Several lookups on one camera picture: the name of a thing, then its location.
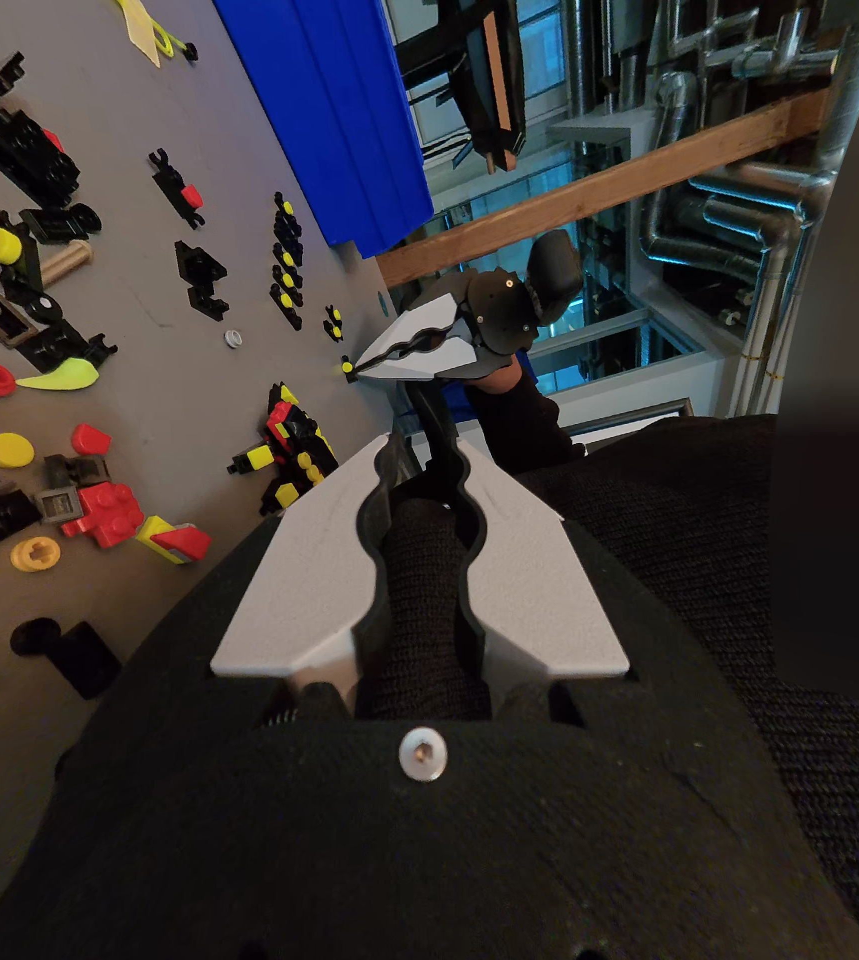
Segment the wooden post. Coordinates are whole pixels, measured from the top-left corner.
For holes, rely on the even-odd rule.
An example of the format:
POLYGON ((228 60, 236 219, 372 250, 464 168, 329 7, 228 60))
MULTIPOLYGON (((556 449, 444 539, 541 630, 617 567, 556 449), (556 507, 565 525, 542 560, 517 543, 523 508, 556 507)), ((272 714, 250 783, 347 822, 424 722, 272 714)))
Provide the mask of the wooden post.
POLYGON ((817 133, 829 89, 767 104, 724 124, 651 150, 504 210, 378 255, 387 287, 395 287, 674 186, 711 169, 817 133))

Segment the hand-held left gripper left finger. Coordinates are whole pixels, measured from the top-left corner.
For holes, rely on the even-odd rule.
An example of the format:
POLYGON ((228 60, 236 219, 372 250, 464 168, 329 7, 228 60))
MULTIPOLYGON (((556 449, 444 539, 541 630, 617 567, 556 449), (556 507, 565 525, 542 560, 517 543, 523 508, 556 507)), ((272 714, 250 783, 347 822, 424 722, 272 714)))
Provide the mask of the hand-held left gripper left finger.
POLYGON ((295 692, 327 683, 355 697, 364 620, 378 592, 378 563, 359 520, 393 440, 378 435, 284 510, 210 660, 216 677, 277 679, 295 692))

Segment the cluster of silver pipes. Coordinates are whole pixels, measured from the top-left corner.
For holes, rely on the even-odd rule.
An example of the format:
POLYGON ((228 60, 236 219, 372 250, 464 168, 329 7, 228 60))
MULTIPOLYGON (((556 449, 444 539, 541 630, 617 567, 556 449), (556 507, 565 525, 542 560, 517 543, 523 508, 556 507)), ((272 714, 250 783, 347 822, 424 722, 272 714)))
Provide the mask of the cluster of silver pipes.
POLYGON ((774 414, 820 223, 859 118, 859 2, 599 2, 600 66, 591 113, 556 127, 588 174, 742 119, 765 101, 826 94, 819 129, 662 186, 576 226, 582 321, 630 310, 629 332, 594 344, 583 378, 691 349, 688 311, 740 348, 720 388, 728 416, 774 414))

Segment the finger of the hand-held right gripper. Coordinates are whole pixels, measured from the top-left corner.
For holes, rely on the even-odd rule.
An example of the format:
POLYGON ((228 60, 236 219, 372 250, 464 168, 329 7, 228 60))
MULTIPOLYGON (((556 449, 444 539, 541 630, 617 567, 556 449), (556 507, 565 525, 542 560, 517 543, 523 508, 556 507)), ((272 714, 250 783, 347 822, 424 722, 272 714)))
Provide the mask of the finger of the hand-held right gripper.
POLYGON ((429 350, 404 350, 411 342, 385 332, 370 344, 356 362, 356 378, 368 380, 434 380, 447 371, 472 365, 476 349, 460 337, 445 338, 429 350))
POLYGON ((457 301, 451 293, 445 293, 405 311, 377 338, 386 332, 394 332, 399 334, 402 342, 412 343, 412 346, 405 346, 404 351, 428 351, 419 349, 418 341, 431 334, 447 334, 457 323, 457 314, 457 301))

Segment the red black lego clip piece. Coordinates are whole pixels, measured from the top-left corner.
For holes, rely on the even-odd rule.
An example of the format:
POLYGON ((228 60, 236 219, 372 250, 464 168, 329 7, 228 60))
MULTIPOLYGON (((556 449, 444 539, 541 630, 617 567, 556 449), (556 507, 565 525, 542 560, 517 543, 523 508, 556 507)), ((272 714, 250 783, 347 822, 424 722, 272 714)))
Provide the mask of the red black lego clip piece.
POLYGON ((204 226, 206 221, 199 214, 199 210, 203 207, 203 200, 196 186, 184 181, 182 174, 172 166, 164 149, 150 152, 147 159, 154 170, 152 180, 172 209, 193 230, 204 226))

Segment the yellow tape strip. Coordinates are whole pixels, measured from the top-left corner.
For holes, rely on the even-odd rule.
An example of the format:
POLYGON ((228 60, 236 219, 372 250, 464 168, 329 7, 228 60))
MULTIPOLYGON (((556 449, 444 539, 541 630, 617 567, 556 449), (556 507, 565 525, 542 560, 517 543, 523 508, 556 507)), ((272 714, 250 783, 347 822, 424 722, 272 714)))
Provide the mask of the yellow tape strip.
POLYGON ((117 1, 129 42, 156 68, 160 68, 154 22, 141 1, 117 1))

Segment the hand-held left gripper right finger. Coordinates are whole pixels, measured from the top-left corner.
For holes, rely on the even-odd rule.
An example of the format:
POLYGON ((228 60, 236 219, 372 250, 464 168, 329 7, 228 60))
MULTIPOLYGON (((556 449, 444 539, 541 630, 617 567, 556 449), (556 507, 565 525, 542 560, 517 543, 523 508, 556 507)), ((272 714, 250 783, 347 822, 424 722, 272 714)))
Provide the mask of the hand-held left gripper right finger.
POLYGON ((563 517, 471 443, 464 489, 485 522, 469 563, 468 600, 483 630, 487 685, 622 677, 628 656, 563 517))

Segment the black knit sweater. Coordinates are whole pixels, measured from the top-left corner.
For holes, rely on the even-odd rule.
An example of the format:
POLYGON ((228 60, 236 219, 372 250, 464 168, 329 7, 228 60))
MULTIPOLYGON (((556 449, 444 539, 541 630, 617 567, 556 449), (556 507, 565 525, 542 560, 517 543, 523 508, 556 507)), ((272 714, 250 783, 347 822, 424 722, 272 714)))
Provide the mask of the black knit sweater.
POLYGON ((859 958, 859 700, 777 678, 773 417, 663 421, 577 459, 498 458, 577 527, 630 659, 490 706, 461 617, 468 534, 432 481, 392 495, 380 721, 467 721, 440 855, 380 884, 393 958, 859 958))

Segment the person's right forearm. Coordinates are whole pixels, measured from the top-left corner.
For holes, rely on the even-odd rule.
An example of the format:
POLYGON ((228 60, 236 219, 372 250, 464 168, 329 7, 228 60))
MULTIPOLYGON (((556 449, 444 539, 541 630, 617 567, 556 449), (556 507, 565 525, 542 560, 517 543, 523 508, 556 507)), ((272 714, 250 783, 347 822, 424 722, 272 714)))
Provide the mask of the person's right forearm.
POLYGON ((560 467, 586 456, 559 426, 559 408, 525 372, 511 389, 493 392, 475 381, 464 391, 496 465, 510 475, 560 467))

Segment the yellow black red lego model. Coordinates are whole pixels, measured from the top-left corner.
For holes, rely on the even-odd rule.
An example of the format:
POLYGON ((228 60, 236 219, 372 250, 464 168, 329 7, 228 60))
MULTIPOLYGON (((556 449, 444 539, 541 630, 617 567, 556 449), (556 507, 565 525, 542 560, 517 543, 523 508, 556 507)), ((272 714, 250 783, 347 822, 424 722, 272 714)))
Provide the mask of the yellow black red lego model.
POLYGON ((261 443, 232 458, 228 474, 247 475, 274 467, 276 475, 258 507, 262 518, 277 515, 315 489, 339 462, 318 423, 300 406, 284 382, 272 386, 261 443))

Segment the black standing desk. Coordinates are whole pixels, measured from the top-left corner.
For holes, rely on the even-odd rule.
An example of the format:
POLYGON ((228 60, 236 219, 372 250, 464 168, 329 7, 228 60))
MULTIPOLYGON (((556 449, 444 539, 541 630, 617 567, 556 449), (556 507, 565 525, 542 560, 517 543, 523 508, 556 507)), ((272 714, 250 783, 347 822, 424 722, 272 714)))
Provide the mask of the black standing desk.
POLYGON ((444 76, 468 130, 461 149, 487 171, 513 172, 527 137, 525 72, 515 1, 442 1, 436 24, 395 45, 403 87, 444 76))

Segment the blue plastic bin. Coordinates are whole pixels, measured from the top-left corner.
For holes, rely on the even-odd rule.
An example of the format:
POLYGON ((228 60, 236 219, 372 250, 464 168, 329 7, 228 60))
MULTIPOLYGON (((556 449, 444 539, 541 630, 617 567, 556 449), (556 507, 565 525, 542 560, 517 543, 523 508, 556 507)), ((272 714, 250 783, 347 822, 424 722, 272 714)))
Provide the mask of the blue plastic bin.
POLYGON ((216 1, 329 246, 374 258, 430 220, 431 191, 379 1, 216 1))

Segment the person's right hand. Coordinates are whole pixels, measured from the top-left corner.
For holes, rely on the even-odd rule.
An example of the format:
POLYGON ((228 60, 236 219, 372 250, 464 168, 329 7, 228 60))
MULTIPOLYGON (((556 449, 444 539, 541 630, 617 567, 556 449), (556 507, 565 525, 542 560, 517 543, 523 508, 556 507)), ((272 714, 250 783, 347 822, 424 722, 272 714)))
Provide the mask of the person's right hand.
POLYGON ((466 386, 487 395, 498 396, 511 392, 528 376, 518 359, 514 357, 511 364, 498 368, 482 378, 467 381, 466 386))

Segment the pile of lego pieces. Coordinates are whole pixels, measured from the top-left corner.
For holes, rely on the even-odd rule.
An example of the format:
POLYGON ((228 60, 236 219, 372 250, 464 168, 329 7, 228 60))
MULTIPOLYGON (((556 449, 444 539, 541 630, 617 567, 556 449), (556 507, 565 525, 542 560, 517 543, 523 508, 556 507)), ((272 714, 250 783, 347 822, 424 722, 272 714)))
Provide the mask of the pile of lego pieces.
POLYGON ((77 541, 107 551, 145 525, 171 445, 166 386, 176 372, 181 306, 176 214, 151 186, 146 153, 172 131, 135 82, 73 72, 57 115, 26 111, 16 52, 0 59, 0 741, 53 705, 49 686, 94 699, 120 671, 89 628, 58 621, 115 588, 104 561, 77 566, 77 541))

